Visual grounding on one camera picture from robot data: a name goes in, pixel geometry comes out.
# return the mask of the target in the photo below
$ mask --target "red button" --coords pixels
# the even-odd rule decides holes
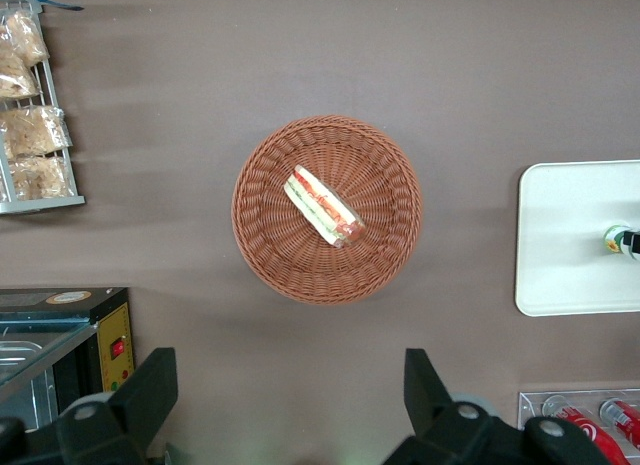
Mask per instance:
[[[111,360],[124,353],[124,340],[119,338],[111,344]]]

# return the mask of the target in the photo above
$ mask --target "bottle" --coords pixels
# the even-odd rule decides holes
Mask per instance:
[[[614,225],[604,233],[604,244],[612,253],[640,260],[640,230],[626,225]]]
[[[580,427],[613,465],[630,465],[613,437],[580,413],[562,395],[549,397],[542,405],[542,414],[561,418]]]
[[[602,422],[619,430],[640,450],[640,412],[619,398],[607,400],[600,407]]]

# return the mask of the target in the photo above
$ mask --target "oven door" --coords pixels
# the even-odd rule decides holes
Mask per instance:
[[[54,369],[74,357],[96,331],[88,320],[0,320],[0,417],[20,418],[28,429],[55,420],[66,405],[60,397],[68,393]]]

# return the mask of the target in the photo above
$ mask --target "wire rack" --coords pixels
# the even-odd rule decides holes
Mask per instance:
[[[0,0],[0,10],[29,10],[33,12],[33,20],[42,33],[39,15],[42,13],[42,5],[37,0]],[[40,93],[35,97],[21,100],[0,100],[0,110],[11,108],[24,108],[33,105],[51,105],[59,107],[56,96],[51,66],[49,60],[36,64],[32,68],[33,75],[39,87]],[[16,196],[15,187],[11,178],[9,161],[4,151],[4,139],[0,132],[0,185],[4,185],[6,201],[0,201],[0,214],[36,212],[43,209],[64,207],[69,205],[80,205],[85,203],[84,197],[78,195],[75,177],[71,167],[71,157],[69,149],[63,148],[50,155],[62,158],[66,176],[68,178],[69,197],[42,198],[35,200],[19,200]]]

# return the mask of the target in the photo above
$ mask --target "round brown basket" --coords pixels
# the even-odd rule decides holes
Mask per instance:
[[[326,243],[283,185],[300,164],[333,188],[366,226],[342,249]],[[360,300],[389,283],[418,239],[422,199],[409,160],[382,132],[328,115],[289,123],[245,163],[233,196],[242,255],[269,286],[300,302]]]

